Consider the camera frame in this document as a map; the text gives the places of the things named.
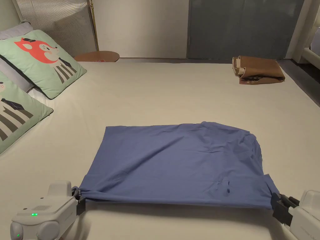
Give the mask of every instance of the wooden tabletop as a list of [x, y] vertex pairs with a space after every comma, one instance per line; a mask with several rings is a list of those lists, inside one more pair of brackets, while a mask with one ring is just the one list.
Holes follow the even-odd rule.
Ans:
[[118, 53], [111, 51], [87, 52], [75, 56], [75, 60], [78, 62], [116, 62], [119, 58]]

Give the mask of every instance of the folded brown fabric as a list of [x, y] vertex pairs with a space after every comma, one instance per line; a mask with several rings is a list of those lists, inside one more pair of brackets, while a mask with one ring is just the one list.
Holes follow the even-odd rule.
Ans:
[[281, 83], [285, 76], [272, 59], [239, 56], [232, 58], [232, 68], [240, 84]]

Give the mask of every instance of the blue cloth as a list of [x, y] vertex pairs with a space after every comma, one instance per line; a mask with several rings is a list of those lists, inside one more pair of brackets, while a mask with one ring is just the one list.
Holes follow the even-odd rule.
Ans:
[[80, 190], [94, 201], [269, 209], [278, 193], [256, 137], [209, 122], [107, 127]]

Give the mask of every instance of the green pillow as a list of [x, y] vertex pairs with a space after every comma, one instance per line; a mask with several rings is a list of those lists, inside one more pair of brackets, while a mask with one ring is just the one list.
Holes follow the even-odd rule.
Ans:
[[40, 30], [0, 40], [0, 57], [50, 99], [87, 72]]
[[0, 72], [0, 154], [52, 112]]

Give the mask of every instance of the bed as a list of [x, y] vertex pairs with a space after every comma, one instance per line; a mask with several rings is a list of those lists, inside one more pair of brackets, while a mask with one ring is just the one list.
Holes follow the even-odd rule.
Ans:
[[304, 2], [296, 27], [296, 30], [299, 30], [299, 37], [292, 56], [297, 63], [311, 63], [318, 69], [320, 69], [319, 5], [319, 0]]
[[[246, 129], [281, 193], [319, 190], [320, 108], [286, 74], [240, 85], [231, 64], [81, 62], [88, 71], [53, 100], [54, 112], [0, 156], [2, 239], [17, 209], [55, 180], [79, 186], [106, 126], [211, 121]], [[89, 204], [64, 239], [283, 239], [264, 209]]]

